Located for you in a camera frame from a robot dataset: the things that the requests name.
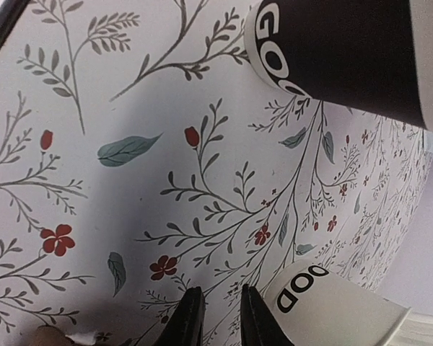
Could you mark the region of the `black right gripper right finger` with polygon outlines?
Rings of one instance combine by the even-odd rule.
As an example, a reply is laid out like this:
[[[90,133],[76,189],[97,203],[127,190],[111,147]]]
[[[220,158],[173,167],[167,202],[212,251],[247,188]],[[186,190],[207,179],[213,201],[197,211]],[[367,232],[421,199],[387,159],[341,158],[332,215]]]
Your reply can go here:
[[[240,302],[242,346],[294,346],[281,330],[256,287],[244,284]]]

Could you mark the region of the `black paper coffee cup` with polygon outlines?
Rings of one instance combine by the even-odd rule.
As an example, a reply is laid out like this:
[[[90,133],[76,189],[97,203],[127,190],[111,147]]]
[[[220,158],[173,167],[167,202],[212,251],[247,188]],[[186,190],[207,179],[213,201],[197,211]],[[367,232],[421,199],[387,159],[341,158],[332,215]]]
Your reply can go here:
[[[273,88],[433,132],[433,1],[261,1],[244,44]]]

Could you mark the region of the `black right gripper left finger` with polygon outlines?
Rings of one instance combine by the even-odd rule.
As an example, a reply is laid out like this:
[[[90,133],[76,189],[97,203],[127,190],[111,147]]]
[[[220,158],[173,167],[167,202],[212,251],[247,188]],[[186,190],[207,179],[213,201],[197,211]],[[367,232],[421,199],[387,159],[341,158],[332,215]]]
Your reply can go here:
[[[201,288],[189,288],[162,332],[162,345],[202,345],[204,316],[205,298]]]

